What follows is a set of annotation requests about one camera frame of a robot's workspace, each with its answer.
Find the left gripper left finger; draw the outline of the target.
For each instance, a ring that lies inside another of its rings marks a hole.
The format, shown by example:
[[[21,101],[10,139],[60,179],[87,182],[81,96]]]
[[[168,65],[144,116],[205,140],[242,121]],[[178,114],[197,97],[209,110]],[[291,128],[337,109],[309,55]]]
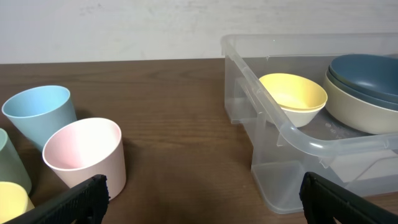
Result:
[[[106,181],[96,174],[7,224],[101,224],[110,200]]]

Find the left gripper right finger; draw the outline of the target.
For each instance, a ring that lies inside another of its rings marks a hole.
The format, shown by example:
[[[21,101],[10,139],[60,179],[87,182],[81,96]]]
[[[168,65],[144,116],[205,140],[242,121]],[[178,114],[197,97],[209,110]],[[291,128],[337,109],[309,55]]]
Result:
[[[299,196],[308,224],[397,223],[397,215],[314,172],[305,173]]]

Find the pink plastic cup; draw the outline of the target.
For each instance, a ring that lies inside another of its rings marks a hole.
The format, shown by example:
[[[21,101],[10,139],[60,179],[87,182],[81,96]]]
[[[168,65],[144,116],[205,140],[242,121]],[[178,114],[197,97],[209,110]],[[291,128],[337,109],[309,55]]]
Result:
[[[86,118],[66,125],[45,143],[42,158],[70,188],[102,174],[114,199],[126,184],[122,132],[110,119]]]

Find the yellow plastic cup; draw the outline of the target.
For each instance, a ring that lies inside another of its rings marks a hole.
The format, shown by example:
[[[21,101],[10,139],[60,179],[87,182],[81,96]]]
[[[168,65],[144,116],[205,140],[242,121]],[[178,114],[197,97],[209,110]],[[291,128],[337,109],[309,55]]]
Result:
[[[32,209],[34,205],[25,188],[13,182],[1,182],[1,223],[6,223]]]

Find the green plastic cup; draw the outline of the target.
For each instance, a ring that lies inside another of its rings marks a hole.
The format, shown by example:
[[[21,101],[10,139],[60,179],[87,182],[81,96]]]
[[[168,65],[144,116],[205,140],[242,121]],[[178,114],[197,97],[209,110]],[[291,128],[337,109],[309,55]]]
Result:
[[[13,182],[22,186],[30,194],[32,182],[9,135],[1,129],[1,181]]]

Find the white small bowl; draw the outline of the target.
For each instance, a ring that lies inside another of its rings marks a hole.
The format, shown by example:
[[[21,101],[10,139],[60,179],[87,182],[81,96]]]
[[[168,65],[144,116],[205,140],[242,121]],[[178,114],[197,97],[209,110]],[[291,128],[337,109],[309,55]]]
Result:
[[[297,128],[306,126],[314,117],[325,107],[325,105],[313,110],[293,110],[281,107],[282,111],[287,115],[288,119]]]

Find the beige large bowl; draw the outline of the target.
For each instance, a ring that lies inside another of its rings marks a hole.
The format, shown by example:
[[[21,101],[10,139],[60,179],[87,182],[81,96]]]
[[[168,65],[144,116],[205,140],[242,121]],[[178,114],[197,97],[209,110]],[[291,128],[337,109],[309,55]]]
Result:
[[[343,124],[369,134],[397,132],[397,111],[383,108],[347,93],[346,87],[327,71],[323,88],[328,95],[326,110]]]

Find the clear plastic storage bin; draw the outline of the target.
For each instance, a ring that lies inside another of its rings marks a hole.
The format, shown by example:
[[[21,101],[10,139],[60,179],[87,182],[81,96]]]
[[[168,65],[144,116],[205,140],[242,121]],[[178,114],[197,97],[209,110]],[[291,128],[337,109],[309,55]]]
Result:
[[[269,73],[292,73],[317,84],[330,62],[345,54],[397,56],[397,34],[226,35],[224,106],[241,123],[254,147],[251,171],[266,205],[276,213],[300,212],[300,186],[306,172],[360,196],[395,192],[397,175],[343,182],[331,169],[338,156],[393,151],[397,134],[370,135],[321,110],[297,128],[260,83]]]

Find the light blue plastic cup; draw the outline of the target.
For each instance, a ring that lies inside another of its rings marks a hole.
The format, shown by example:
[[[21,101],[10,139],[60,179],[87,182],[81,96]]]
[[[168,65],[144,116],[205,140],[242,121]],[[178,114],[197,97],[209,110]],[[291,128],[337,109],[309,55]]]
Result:
[[[10,97],[1,111],[39,151],[54,133],[76,121],[71,93],[58,85],[22,91]]]

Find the yellow small bowl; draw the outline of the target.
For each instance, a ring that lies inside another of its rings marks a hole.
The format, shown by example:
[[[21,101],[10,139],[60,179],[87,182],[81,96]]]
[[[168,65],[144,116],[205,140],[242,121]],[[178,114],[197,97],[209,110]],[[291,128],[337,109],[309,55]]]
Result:
[[[319,84],[298,75],[270,73],[259,81],[277,104],[288,110],[317,110],[328,100],[326,91]]]

